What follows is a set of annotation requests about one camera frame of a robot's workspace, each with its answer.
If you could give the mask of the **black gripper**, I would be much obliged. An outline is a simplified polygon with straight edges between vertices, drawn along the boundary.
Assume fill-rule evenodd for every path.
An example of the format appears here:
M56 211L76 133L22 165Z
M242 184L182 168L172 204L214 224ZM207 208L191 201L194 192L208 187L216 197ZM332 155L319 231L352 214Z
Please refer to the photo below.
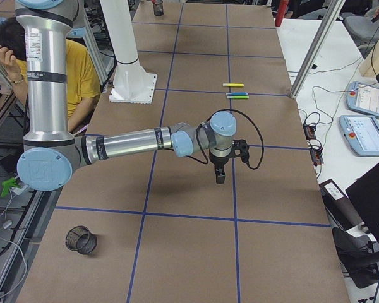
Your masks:
M209 150L209 160L214 165L215 181L217 184L225 183L224 166L231 158L240 157L242 162L249 164L249 145L246 140L233 140L226 149L212 148Z

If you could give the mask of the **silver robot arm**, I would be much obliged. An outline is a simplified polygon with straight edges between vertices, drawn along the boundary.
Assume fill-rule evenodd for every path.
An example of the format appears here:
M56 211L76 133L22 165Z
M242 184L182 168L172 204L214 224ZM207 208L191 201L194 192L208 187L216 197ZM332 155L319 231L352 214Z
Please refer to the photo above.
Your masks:
M249 161L245 140L234 138L233 111L222 109L197 127L186 123L118 136L75 138L67 127L66 37L83 25L81 1L17 1L16 19L24 27L30 130L17 163L20 179L32 189L53 191L64 186L85 165L112 157L173 150L179 157L202 152L214 165L216 181L224 182L230 158Z

